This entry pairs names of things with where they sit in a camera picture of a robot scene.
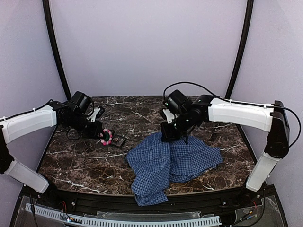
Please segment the pink flower brooch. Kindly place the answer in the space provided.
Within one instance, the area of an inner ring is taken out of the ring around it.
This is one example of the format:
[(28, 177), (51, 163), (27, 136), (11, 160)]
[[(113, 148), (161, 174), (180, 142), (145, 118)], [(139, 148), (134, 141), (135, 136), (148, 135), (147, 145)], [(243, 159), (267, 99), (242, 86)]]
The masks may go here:
[(113, 135), (109, 129), (104, 129), (103, 132), (101, 133), (100, 137), (101, 137), (100, 142), (103, 145), (109, 145), (112, 142)]

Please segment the blue checkered shirt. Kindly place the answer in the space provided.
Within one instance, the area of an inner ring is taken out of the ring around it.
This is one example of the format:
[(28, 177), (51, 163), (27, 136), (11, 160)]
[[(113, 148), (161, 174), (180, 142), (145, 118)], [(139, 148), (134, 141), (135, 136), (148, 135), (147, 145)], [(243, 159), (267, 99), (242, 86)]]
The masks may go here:
[(131, 185), (134, 195), (146, 198), (164, 193), (171, 183), (188, 182), (223, 161), (218, 147), (196, 137), (163, 142), (161, 136), (160, 132), (147, 136), (125, 157), (135, 173)]

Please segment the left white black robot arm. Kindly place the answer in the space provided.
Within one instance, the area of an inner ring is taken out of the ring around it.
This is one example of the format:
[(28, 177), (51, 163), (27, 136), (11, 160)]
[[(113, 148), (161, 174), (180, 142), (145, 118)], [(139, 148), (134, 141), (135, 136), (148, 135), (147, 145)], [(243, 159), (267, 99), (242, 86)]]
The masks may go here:
[(111, 133), (103, 128), (99, 117), (103, 107), (95, 107), (91, 97), (77, 91), (66, 102), (49, 100), (38, 108), (0, 119), (0, 173), (44, 194), (51, 183), (44, 176), (22, 164), (9, 153), (7, 145), (14, 140), (40, 131), (63, 125), (72, 128), (86, 139), (111, 142)]

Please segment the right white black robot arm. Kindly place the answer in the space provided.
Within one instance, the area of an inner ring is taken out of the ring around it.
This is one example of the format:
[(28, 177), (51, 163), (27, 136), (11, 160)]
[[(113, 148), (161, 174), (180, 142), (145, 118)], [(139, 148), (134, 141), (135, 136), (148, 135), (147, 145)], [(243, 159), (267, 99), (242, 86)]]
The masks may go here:
[(281, 101), (272, 104), (256, 104), (227, 100), (216, 95), (201, 95), (195, 101), (179, 90), (163, 97), (164, 109), (161, 115), (162, 141), (175, 141), (187, 138), (195, 127), (204, 122), (223, 122), (267, 132), (267, 143), (261, 157), (247, 177), (244, 188), (257, 192), (262, 184), (283, 159), (291, 147), (290, 127), (286, 109)]

